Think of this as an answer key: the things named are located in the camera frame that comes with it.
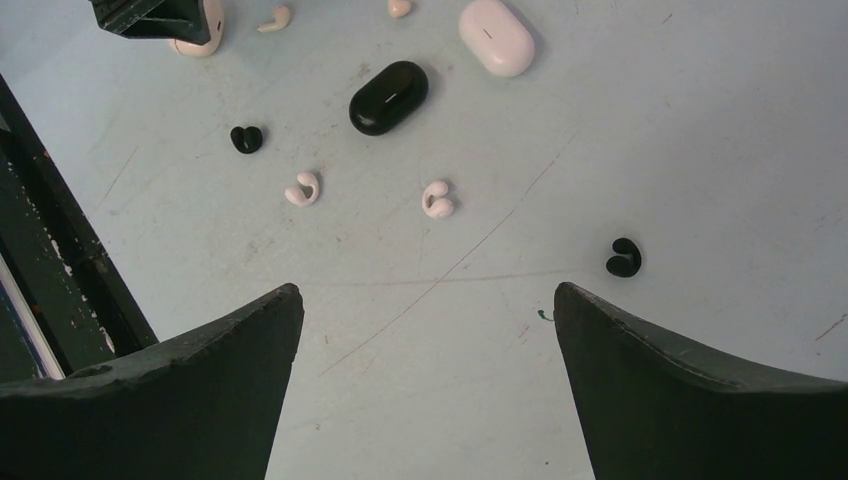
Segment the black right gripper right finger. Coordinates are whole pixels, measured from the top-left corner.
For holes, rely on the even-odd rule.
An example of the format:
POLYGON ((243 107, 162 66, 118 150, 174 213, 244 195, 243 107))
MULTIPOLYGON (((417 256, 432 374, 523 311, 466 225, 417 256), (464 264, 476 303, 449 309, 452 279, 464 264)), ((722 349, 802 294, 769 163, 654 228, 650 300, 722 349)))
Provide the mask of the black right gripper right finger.
POLYGON ((570 282, 554 323, 598 479, 843 479, 847 386, 749 361, 570 282))

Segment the pink square earbud case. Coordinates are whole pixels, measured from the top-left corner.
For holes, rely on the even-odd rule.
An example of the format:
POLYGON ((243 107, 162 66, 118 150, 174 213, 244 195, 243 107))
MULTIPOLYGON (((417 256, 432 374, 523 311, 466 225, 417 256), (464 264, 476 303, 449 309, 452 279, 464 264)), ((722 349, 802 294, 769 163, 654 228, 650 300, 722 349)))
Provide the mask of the pink square earbud case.
POLYGON ((219 48, 225 25, 223 3, 219 0, 204 0, 202 29, 196 38, 190 40, 171 39, 170 48, 179 55, 203 58, 213 55, 219 48))

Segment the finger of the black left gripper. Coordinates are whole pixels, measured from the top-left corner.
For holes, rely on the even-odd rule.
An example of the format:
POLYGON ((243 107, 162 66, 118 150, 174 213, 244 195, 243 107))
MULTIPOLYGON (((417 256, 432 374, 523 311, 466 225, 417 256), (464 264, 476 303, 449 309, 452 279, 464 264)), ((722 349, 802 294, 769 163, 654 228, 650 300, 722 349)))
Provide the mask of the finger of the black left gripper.
POLYGON ((98 26, 127 39, 196 38, 202 29, 200 0, 90 0, 98 26))

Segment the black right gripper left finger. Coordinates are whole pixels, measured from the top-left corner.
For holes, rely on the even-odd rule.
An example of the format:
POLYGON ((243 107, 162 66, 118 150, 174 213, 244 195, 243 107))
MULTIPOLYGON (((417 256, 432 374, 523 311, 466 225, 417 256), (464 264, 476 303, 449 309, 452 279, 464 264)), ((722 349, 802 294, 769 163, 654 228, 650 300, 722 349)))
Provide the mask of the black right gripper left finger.
POLYGON ((1 387, 5 479, 262 479, 304 323, 284 284, 62 380, 1 387))

